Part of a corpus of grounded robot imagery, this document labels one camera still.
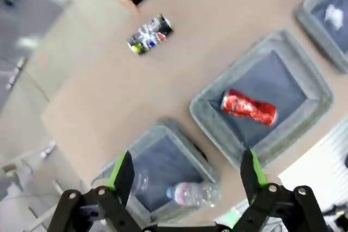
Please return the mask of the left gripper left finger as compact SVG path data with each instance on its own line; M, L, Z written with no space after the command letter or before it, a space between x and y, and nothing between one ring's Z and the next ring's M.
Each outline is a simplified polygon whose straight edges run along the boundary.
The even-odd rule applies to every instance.
M48 231L89 231L93 223L106 220L113 231L141 231L126 206L135 177L129 151L121 154L107 185L85 194L66 190L60 197Z

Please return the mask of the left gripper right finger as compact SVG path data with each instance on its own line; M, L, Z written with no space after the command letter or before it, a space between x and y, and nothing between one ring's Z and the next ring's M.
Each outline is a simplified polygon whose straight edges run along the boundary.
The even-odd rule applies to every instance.
M280 218L287 231L324 230L324 217L313 190L302 185L290 191L268 181L249 148L243 153L240 176L249 207L232 231L262 231L270 217Z

